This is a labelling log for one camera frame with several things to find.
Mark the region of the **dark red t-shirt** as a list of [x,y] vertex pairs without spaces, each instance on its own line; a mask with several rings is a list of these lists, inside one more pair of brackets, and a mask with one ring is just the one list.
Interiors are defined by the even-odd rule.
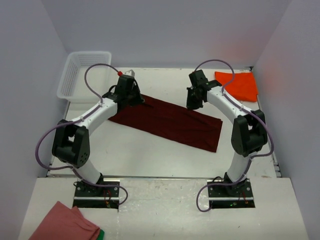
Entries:
[[143,104],[127,106],[109,120],[183,145],[217,151],[221,119],[147,95],[143,98]]

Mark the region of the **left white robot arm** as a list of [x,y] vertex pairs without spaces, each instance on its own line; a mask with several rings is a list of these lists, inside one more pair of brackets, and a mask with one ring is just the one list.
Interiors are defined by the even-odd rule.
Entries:
[[63,119],[58,123],[52,155],[72,167],[72,171],[86,184],[86,190],[92,196],[101,195],[104,184],[102,174],[90,160],[91,134],[126,107],[144,101],[134,75],[125,73],[119,76],[114,91],[108,91],[102,96],[102,102],[71,121]]

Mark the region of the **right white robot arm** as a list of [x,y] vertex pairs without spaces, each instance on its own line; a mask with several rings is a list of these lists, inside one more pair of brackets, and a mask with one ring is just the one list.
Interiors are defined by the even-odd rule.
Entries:
[[223,182],[215,189],[223,189],[227,196],[233,197],[245,187],[252,157],[267,144],[265,114],[242,106],[217,80],[209,81],[202,70],[190,73],[189,79],[191,87],[187,88],[186,107],[197,110],[203,107],[203,103],[210,103],[232,123],[233,159]]

